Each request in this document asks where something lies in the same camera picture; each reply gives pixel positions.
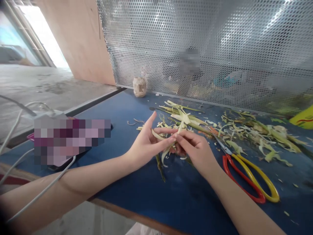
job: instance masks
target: finger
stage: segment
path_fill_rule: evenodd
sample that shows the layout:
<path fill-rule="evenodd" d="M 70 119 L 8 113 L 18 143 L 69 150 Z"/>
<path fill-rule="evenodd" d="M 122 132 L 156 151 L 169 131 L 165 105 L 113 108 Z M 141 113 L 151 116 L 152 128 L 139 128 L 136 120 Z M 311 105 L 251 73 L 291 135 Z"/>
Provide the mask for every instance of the finger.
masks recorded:
<path fill-rule="evenodd" d="M 171 147 L 171 148 L 170 148 L 170 152 L 171 152 L 171 153 L 176 153 L 176 150 L 175 150 L 173 147 Z"/>
<path fill-rule="evenodd" d="M 166 127 L 158 127 L 158 128 L 153 129 L 153 130 L 157 134 L 161 134 L 161 133 L 174 134 L 178 131 L 178 129 L 172 129 L 172 128 L 166 128 Z"/>
<path fill-rule="evenodd" d="M 141 131 L 146 131 L 146 130 L 150 131 L 150 129 L 152 128 L 153 121 L 156 118 L 156 116 L 157 116 L 157 113 L 154 111 L 153 114 L 149 117 L 149 119 L 145 122 Z"/>
<path fill-rule="evenodd" d="M 171 144 L 173 144 L 175 141 L 176 139 L 174 137 L 170 137 L 156 144 L 152 144 L 150 147 L 152 155 L 157 155 L 159 152 L 162 152 L 163 150 L 168 148 Z"/>
<path fill-rule="evenodd" d="M 182 147 L 180 146 L 180 144 L 179 143 L 176 143 L 175 144 L 175 147 L 176 147 L 176 153 L 179 155 L 179 154 L 181 154 L 181 152 L 182 152 Z"/>
<path fill-rule="evenodd" d="M 180 146 L 179 143 L 176 143 L 176 144 L 175 144 L 175 147 L 176 147 L 176 153 L 177 153 L 178 155 L 186 155 L 185 150 Z"/>
<path fill-rule="evenodd" d="M 182 137 L 180 134 L 175 134 L 174 137 L 176 138 L 177 142 L 180 144 L 180 146 L 191 155 L 191 153 L 195 150 L 195 147 L 192 146 L 184 137 Z"/>
<path fill-rule="evenodd" d="M 197 135 L 191 131 L 187 131 L 187 130 L 182 130 L 179 133 L 180 136 L 184 137 L 185 139 L 189 139 L 191 144 L 193 146 L 196 146 L 197 144 L 201 143 L 203 141 L 202 136 Z"/>

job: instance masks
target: hand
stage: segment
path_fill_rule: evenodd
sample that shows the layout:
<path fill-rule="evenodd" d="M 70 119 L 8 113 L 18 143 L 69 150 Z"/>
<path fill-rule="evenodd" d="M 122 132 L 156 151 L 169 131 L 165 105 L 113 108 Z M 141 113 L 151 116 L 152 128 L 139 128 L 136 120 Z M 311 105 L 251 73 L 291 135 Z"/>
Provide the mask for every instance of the hand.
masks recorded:
<path fill-rule="evenodd" d="M 207 140 L 191 131 L 183 130 L 175 134 L 177 154 L 189 155 L 199 173 L 206 177 L 212 167 L 219 167 Z"/>
<path fill-rule="evenodd" d="M 153 156 L 162 152 L 169 145 L 173 144 L 176 141 L 173 136 L 165 140 L 159 140 L 153 136 L 151 128 L 156 116 L 157 113 L 154 111 L 151 117 L 144 124 L 135 142 L 126 153 L 128 157 L 134 160 L 134 164 L 136 165 L 137 169 L 147 164 Z M 157 134 L 173 134 L 178 131 L 177 129 L 171 128 L 155 128 L 153 130 Z"/>

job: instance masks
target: person's right hand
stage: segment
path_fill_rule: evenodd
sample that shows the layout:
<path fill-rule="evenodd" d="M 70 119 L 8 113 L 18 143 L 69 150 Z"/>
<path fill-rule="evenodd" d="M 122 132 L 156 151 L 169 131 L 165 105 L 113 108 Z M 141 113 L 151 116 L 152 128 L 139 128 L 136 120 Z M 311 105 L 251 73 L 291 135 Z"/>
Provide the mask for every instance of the person's right hand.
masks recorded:
<path fill-rule="evenodd" d="M 178 154 L 186 152 L 195 168 L 205 177 L 212 167 L 219 167 L 207 140 L 191 131 L 183 130 L 175 134 L 174 138 L 179 143 L 176 145 Z"/>

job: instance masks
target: yellow scissor handle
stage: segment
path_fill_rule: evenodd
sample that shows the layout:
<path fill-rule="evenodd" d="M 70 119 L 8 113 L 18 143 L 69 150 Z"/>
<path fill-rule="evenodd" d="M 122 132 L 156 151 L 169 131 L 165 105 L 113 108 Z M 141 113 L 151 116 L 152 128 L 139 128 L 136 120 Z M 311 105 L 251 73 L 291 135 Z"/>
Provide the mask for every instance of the yellow scissor handle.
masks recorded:
<path fill-rule="evenodd" d="M 261 171 L 260 168 L 258 168 L 256 165 L 254 165 L 252 162 L 248 161 L 247 159 L 245 159 L 243 156 L 241 155 L 235 155 L 232 154 L 231 155 L 234 159 L 236 159 L 241 166 L 245 169 L 245 171 L 247 172 L 249 178 L 252 180 L 252 182 L 261 190 L 261 192 L 263 193 L 263 195 L 265 196 L 265 198 L 271 202 L 279 202 L 279 195 L 277 192 L 277 189 L 275 188 L 274 184 L 272 183 L 272 181 L 267 177 L 266 174 L 264 174 L 263 171 Z M 252 174 L 252 172 L 250 171 L 250 169 L 247 167 L 246 164 L 248 164 L 249 166 L 251 166 L 253 169 L 255 169 L 261 176 L 262 178 L 265 180 L 266 184 L 268 185 L 268 187 L 270 188 L 271 194 L 272 196 L 269 196 L 260 186 L 260 184 L 258 183 L 258 181 L 255 179 L 254 175 Z"/>

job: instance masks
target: yellow container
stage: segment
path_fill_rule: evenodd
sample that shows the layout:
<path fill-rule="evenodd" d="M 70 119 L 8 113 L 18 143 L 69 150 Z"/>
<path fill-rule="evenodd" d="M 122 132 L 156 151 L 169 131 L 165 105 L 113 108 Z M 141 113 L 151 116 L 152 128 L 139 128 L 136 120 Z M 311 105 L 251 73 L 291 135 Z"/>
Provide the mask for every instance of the yellow container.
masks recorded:
<path fill-rule="evenodd" d="M 313 129 L 313 105 L 289 120 L 293 125 Z"/>

